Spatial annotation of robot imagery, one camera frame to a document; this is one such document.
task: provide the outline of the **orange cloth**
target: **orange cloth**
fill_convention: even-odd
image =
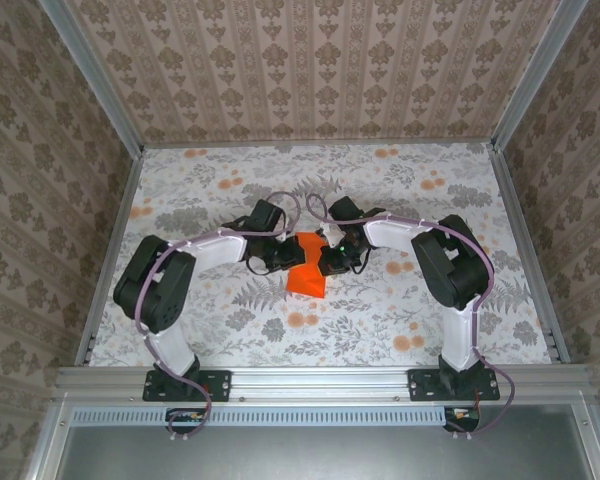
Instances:
[[[306,262],[289,270],[287,290],[311,297],[324,298],[327,279],[320,273],[318,261],[322,255],[320,248],[327,243],[317,233],[300,232],[296,235],[298,243],[304,249]]]

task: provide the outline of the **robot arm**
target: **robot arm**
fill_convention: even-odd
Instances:
[[[249,265],[252,258],[260,259],[268,272],[305,262],[304,251],[295,236],[262,236],[263,232],[273,232],[283,216],[282,209],[259,200],[251,215],[227,223],[217,232],[192,239],[165,260],[149,284],[140,314],[145,340],[158,362],[177,375],[196,381],[200,363],[177,322],[194,271],[201,273],[241,261]],[[145,237],[116,284],[113,300],[129,318],[135,317],[140,291],[151,267],[168,248],[169,243],[155,235]]]
[[[449,215],[439,224],[462,233],[478,245],[459,216]],[[404,250],[406,242],[411,240],[429,292],[445,307],[442,360],[457,372],[475,365],[479,361],[473,348],[478,332],[474,329],[472,308],[488,286],[487,269],[478,255],[443,232],[390,217],[369,221],[363,228],[372,247]]]
[[[467,245],[438,230],[409,224],[391,216],[376,216],[382,209],[367,213],[344,197],[329,213],[336,220],[369,218],[355,225],[341,226],[342,236],[322,249],[319,262],[323,275],[345,273],[360,266],[360,255],[374,248],[415,250],[425,282],[434,298],[444,307],[444,344],[440,357],[440,382],[455,395],[473,372],[483,365],[475,354],[477,325],[472,307],[488,285],[488,274],[480,257]],[[158,280],[151,281],[141,310],[146,339],[163,362],[177,375],[195,381],[199,361],[184,339],[177,319],[182,312],[192,274],[224,263],[237,263],[253,257],[262,260],[269,272],[304,263],[304,252],[295,236],[283,239],[252,236],[249,232],[271,232],[284,212],[260,200],[249,217],[223,225],[228,229],[198,237],[164,262]],[[464,221],[450,215],[440,225],[457,231],[478,244]],[[156,236],[146,237],[133,255],[114,290],[114,301],[134,318],[142,285],[151,266],[169,248]]]

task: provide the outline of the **gray leaf pattern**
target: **gray leaf pattern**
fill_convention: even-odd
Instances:
[[[462,178],[454,173],[459,165]],[[485,354],[498,363],[549,360],[484,145],[149,149],[140,185],[112,288],[146,235],[198,235],[248,214],[277,190],[319,193],[329,205],[349,195],[365,211],[378,206],[431,220],[461,215],[497,269],[480,315]],[[272,201],[294,215],[290,200]],[[296,231],[318,226],[303,210]],[[324,299],[288,293],[288,272],[255,277],[244,263],[204,271],[191,282],[184,335],[204,365],[434,364],[443,307],[429,294],[408,241],[405,250],[374,250],[361,275],[329,277]],[[109,298],[91,364],[151,363],[133,322]]]

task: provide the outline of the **fern print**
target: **fern print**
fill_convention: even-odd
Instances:
[[[393,183],[397,180],[403,187],[409,187],[413,183],[415,177],[413,168],[407,167],[402,163],[394,163],[389,167],[389,171],[385,174],[384,181]]]
[[[371,304],[365,303],[359,298],[353,298],[351,300],[338,300],[336,302],[331,302],[329,305],[335,310],[344,309],[349,313],[352,312],[365,312],[371,309]]]
[[[245,340],[243,338],[240,338],[238,340],[229,340],[227,343],[224,344],[222,350],[220,350],[216,355],[233,356],[234,352],[248,352],[254,347],[264,347],[264,340],[260,340],[257,338],[252,338],[250,340]]]
[[[289,345],[285,348],[284,353],[317,357],[318,355],[324,355],[324,353],[328,351],[329,346],[325,342],[303,340],[300,345],[296,345],[295,343]]]
[[[277,282],[269,277],[265,277],[263,280],[256,278],[243,286],[231,303],[245,308],[260,307],[262,312],[267,307],[269,310],[273,310],[278,302],[285,299],[287,293],[282,277],[278,277]]]
[[[216,176],[216,169],[204,163],[198,163],[193,166],[190,172],[184,177],[187,182],[199,182],[202,188],[207,188]]]
[[[518,308],[523,303],[529,304],[531,293],[526,283],[520,285],[518,280],[515,280],[515,285],[502,280],[502,285],[496,285],[493,287],[491,294],[487,297],[485,307],[489,310],[495,310],[500,313],[504,309],[504,313],[509,313],[509,310],[514,312],[518,311]]]
[[[340,190],[342,190],[342,185],[340,185],[340,180],[337,178],[334,180],[332,176],[326,178],[322,175],[317,175],[301,180],[291,193],[298,197],[306,197],[310,193],[317,193],[321,197],[326,197],[327,195],[338,193]]]
[[[353,325],[350,318],[342,316],[335,322],[328,322],[320,328],[320,335],[324,340],[335,340],[333,353],[339,357],[343,353],[355,350],[363,340],[362,332]]]

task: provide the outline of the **vent grille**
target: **vent grille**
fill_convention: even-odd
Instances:
[[[71,426],[165,426],[166,407],[79,407]],[[444,407],[257,408],[217,406],[209,426],[444,425]],[[174,422],[174,426],[189,423]]]

